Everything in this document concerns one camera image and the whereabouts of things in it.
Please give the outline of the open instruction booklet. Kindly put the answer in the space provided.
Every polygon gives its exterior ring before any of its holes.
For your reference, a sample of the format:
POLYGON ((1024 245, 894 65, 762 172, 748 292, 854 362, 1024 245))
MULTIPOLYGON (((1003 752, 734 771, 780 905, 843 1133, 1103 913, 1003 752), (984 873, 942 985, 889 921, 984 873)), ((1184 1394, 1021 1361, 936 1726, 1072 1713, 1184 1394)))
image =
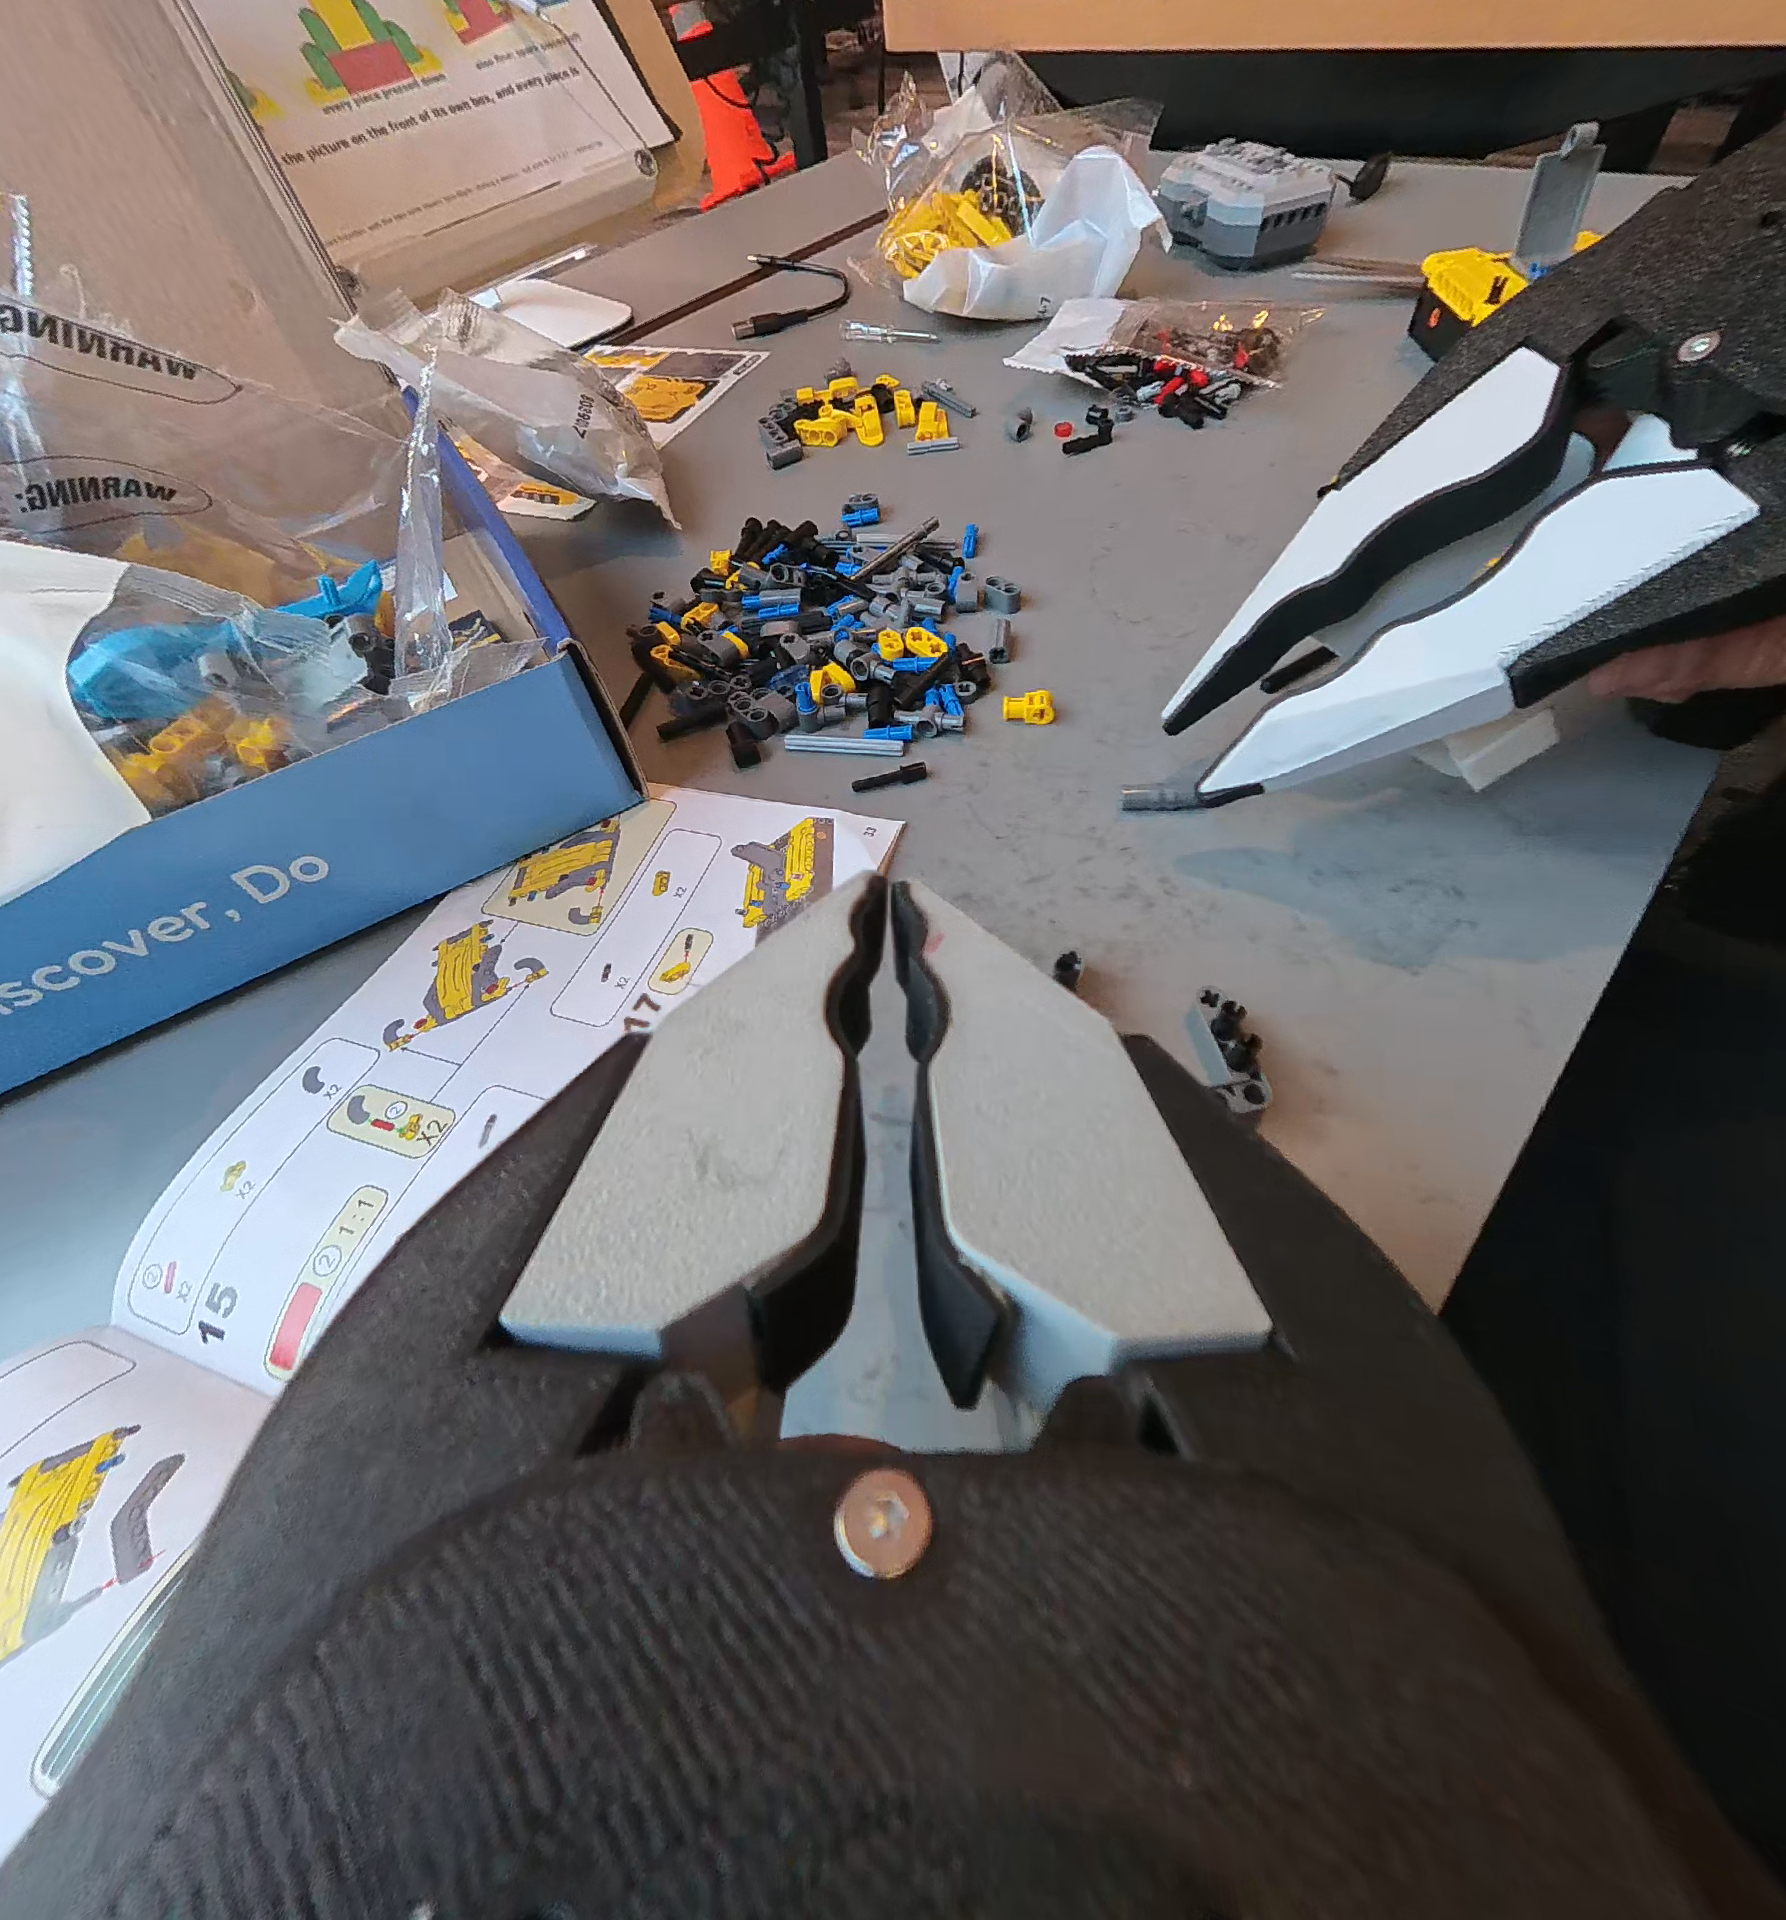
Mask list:
POLYGON ((185 1159, 109 1320, 0 1365, 0 1850, 88 1753, 269 1397, 393 1241, 898 836, 665 786, 461 887, 185 1159))

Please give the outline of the grey desk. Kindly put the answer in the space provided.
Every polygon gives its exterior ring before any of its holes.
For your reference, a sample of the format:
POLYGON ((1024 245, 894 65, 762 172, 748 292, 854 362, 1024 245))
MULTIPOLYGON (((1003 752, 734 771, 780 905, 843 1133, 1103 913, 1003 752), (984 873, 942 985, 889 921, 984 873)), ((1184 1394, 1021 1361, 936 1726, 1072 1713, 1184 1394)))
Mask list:
MULTIPOLYGON (((709 344, 776 305, 750 253, 846 265, 880 222, 879 176, 833 160, 711 214, 672 219, 561 277, 626 300, 656 342, 709 344)), ((765 470, 757 404, 828 368, 837 321, 780 337, 761 371, 676 442, 682 535, 629 508, 523 525, 609 695, 630 684, 622 625, 743 514, 828 514, 879 489, 895 525, 974 519, 1024 590, 1020 684, 1045 684, 1053 726, 986 719, 926 753, 926 784, 859 797, 904 821, 894 870, 963 905, 1049 966, 1080 950, 1086 993, 1195 1066, 1186 1001, 1214 985, 1266 1036, 1266 1139, 1322 1186, 1441 1308, 1581 1026, 1714 777, 1714 753, 1583 702, 1542 758, 1482 794, 1415 760, 1225 812, 1121 814, 1125 784, 1210 758, 1243 707, 1190 735, 1159 702, 1231 618, 1317 485, 1412 386, 1410 300, 1248 278, 1327 315, 1294 344, 1287 385, 1202 432, 1139 421, 1105 449, 1061 455, 1049 421, 1072 381, 1000 362, 1033 326, 942 325, 936 344, 872 357, 929 368, 981 409, 963 449, 809 460, 765 470), (1000 427, 1033 412, 1021 443, 1000 427)), ((207 1133, 426 918, 429 902, 199 1011, 0 1103, 0 1361, 105 1322, 133 1231, 207 1133)), ((912 1072, 880 1026, 866 1066, 872 1199, 846 1344, 788 1400, 788 1430, 992 1430, 949 1415, 929 1370, 912 1272, 904 1150, 912 1072)))

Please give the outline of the white opaque plastic bag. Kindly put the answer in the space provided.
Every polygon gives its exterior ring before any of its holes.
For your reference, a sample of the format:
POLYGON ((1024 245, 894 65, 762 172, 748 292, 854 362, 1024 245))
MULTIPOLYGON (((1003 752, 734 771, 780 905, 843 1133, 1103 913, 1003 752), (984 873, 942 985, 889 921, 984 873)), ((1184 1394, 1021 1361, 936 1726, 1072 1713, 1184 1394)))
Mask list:
POLYGON ((0 539, 0 905, 146 824, 88 732, 67 660, 127 569, 0 539))

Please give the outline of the white flat object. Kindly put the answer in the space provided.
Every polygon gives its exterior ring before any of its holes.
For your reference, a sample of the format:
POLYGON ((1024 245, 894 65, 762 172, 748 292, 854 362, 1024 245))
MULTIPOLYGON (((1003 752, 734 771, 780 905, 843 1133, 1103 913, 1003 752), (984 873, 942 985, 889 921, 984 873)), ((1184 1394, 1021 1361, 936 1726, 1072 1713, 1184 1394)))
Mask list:
POLYGON ((633 325, 626 300, 596 296, 555 278, 519 277, 486 286, 473 300, 503 311, 561 348, 590 348, 633 325))

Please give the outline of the large clear plastic bag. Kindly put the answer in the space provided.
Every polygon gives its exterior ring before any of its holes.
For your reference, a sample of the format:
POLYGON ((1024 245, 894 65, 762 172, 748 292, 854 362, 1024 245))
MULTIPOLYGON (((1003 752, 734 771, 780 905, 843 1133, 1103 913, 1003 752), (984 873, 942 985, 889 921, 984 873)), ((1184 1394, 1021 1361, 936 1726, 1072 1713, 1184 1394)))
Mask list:
POLYGON ((407 432, 386 386, 339 412, 121 326, 0 188, 0 539, 302 603, 397 560, 407 432))

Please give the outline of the crumpled white plastic bag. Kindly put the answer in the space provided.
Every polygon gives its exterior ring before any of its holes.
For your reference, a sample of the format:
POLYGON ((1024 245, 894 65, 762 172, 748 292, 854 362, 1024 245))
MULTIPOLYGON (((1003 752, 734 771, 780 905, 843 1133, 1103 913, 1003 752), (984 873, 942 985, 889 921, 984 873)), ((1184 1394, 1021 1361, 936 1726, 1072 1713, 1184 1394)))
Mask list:
POLYGON ((1015 53, 988 53, 936 112, 904 79, 854 133, 887 198, 854 268, 938 317, 1033 321, 1112 296, 1145 234, 1168 245, 1139 173, 1156 120, 1148 99, 1061 108, 1015 53))

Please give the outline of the crumpled clear plastic bag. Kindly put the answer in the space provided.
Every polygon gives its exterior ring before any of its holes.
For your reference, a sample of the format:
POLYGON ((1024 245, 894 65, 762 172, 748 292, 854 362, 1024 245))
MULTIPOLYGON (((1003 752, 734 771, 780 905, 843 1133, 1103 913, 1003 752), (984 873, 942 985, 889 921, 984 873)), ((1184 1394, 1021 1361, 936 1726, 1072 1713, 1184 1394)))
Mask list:
POLYGON ((637 409, 583 354, 511 315, 461 292, 443 292, 429 311, 372 292, 335 339, 390 371, 454 442, 587 497, 647 502, 679 525, 637 409))

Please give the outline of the yellow and black model assembly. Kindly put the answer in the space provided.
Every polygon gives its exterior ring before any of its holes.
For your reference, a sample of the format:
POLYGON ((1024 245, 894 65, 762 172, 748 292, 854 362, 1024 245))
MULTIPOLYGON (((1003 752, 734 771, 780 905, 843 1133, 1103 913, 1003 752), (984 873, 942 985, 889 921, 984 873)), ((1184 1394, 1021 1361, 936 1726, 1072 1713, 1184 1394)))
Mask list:
POLYGON ((1560 144, 1534 162, 1531 196, 1511 249, 1443 249, 1422 261, 1422 292, 1410 311, 1410 339, 1434 362, 1505 300, 1600 241, 1583 207, 1606 147, 1592 120, 1572 123, 1560 144))

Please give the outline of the dark blue cardboard box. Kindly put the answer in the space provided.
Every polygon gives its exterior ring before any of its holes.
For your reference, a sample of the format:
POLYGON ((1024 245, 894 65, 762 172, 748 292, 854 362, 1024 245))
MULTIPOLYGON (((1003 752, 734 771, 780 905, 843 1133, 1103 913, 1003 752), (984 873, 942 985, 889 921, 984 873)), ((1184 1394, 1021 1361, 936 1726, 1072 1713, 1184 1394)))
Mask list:
POLYGON ((0 1096, 644 799, 565 613, 449 437, 440 473, 542 633, 535 660, 0 905, 0 1096))

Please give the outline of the yellow printed paper sheet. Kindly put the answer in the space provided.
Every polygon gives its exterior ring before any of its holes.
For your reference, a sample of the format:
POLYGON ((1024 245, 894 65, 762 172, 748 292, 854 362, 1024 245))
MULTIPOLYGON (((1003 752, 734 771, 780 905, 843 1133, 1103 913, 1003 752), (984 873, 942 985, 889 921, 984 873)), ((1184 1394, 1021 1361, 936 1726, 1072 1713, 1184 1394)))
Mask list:
POLYGON ((738 379, 761 368, 765 351, 608 342, 583 348, 583 357, 640 413, 653 443, 665 446, 738 379))

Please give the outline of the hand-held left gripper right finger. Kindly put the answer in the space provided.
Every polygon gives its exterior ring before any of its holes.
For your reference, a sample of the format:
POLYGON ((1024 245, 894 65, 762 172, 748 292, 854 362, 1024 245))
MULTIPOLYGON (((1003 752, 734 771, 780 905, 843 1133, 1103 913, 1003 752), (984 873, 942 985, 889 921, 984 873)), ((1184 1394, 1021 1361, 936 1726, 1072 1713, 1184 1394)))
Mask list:
POLYGON ((952 1407, 1041 1430, 1103 1382, 1186 1450, 1148 1370, 1254 1355, 1272 1317, 1097 1008, 918 881, 889 888, 904 992, 918 1305, 952 1407))

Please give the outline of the pile of mixed small pieces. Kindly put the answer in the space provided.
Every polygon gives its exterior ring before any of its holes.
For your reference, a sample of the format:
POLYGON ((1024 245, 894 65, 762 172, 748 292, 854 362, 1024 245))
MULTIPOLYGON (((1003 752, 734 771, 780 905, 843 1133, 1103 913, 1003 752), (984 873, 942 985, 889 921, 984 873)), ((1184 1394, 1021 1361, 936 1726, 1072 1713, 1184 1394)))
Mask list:
POLYGON ((856 492, 837 527, 748 517, 626 625, 620 708, 659 739, 717 732, 735 768, 784 753, 904 760, 969 731, 1014 660, 1024 590, 986 569, 981 525, 887 535, 856 492))

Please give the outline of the person's right hand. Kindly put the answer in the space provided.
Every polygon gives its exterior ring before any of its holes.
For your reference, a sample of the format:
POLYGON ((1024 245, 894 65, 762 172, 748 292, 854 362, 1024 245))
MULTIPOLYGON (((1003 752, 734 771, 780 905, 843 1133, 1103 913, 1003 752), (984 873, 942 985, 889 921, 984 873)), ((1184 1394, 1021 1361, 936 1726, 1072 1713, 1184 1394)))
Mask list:
POLYGON ((1595 697, 1684 702, 1707 690, 1786 687, 1786 613, 1718 637, 1674 640, 1592 667, 1595 697))

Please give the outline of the orange traffic cone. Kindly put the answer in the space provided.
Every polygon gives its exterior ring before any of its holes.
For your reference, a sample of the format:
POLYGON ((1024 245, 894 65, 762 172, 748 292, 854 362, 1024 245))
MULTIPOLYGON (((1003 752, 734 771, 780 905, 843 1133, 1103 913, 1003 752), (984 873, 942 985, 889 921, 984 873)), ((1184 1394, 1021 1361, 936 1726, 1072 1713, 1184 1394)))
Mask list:
POLYGON ((707 140, 709 188, 700 209, 711 209, 798 172, 792 147, 776 147, 757 123, 750 99, 734 69, 691 81, 707 140))

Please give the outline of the clear bag of black pieces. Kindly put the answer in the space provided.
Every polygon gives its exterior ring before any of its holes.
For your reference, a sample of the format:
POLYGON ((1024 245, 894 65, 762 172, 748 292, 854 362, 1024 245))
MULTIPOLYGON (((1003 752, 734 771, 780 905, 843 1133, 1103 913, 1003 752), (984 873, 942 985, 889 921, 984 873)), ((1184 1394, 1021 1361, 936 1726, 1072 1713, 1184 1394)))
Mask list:
POLYGON ((1067 300, 1003 366, 1072 379, 1116 416, 1145 409, 1202 427, 1281 386, 1294 344, 1322 315, 1261 300, 1067 300))

